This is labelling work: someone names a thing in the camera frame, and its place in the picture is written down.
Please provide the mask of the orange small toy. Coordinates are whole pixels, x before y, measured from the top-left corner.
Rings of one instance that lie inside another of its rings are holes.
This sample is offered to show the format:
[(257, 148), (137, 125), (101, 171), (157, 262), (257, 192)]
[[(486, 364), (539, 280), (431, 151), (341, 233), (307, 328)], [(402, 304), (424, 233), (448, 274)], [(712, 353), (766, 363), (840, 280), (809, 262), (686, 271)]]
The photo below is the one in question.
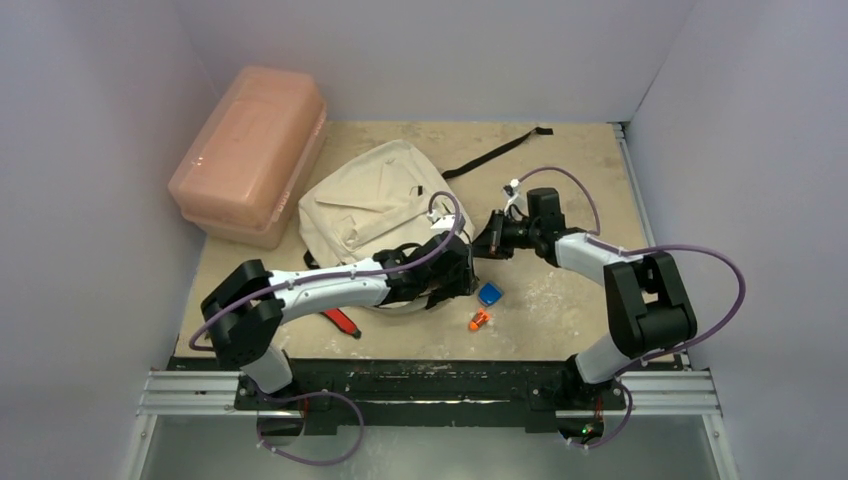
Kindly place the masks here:
[(479, 309), (469, 321), (468, 329), (470, 331), (479, 331), (489, 322), (490, 318), (490, 314), (485, 309)]

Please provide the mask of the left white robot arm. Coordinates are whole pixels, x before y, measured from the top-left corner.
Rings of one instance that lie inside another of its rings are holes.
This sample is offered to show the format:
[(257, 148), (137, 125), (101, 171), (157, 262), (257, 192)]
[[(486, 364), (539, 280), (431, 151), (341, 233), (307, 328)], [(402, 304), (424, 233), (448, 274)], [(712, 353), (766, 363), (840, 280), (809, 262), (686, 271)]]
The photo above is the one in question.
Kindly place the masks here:
[(350, 265), (302, 272), (268, 270), (258, 260), (240, 264), (201, 303), (202, 327), (223, 369), (239, 369), (272, 408), (297, 399), (287, 356), (272, 347), (277, 329), (300, 317), (343, 307), (419, 302), (425, 309), (476, 287), (473, 252), (461, 238), (438, 234), (410, 253), (382, 250)]

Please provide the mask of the beige backpack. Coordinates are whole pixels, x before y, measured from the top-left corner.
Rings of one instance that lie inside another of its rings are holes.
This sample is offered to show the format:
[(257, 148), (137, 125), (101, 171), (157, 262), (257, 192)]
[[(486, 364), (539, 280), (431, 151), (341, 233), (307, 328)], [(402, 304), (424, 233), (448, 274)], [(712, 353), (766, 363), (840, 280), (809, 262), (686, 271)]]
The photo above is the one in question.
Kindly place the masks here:
[(449, 179), (534, 136), (552, 133), (551, 128), (536, 127), (443, 173), (406, 140), (393, 140), (355, 157), (304, 193), (298, 202), (306, 265), (328, 268), (355, 263), (382, 250), (430, 240), (429, 200), (438, 191), (450, 190)]

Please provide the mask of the blue pencil sharpener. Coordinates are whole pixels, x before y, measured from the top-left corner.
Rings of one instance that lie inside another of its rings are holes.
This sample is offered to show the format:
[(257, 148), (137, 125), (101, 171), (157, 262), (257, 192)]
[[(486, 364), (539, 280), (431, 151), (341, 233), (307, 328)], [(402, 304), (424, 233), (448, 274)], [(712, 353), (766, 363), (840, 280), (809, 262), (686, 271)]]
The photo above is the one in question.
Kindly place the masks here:
[(486, 282), (477, 292), (477, 299), (484, 308), (495, 305), (503, 296), (503, 290), (492, 282)]

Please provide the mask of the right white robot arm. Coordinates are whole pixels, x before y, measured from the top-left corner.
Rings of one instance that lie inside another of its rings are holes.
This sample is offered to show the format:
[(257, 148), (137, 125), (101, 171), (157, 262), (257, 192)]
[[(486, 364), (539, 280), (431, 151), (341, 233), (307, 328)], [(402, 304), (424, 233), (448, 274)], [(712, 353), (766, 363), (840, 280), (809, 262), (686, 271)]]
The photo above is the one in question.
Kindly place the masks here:
[(564, 399), (584, 407), (596, 399), (601, 383), (632, 361), (692, 339), (696, 316), (674, 258), (663, 252), (628, 254), (600, 246), (595, 237), (569, 227), (559, 193), (551, 187), (530, 190), (518, 215), (495, 210), (473, 242), (477, 258), (510, 259), (515, 250), (533, 251), (548, 264), (602, 286), (608, 332), (569, 360), (561, 381)]

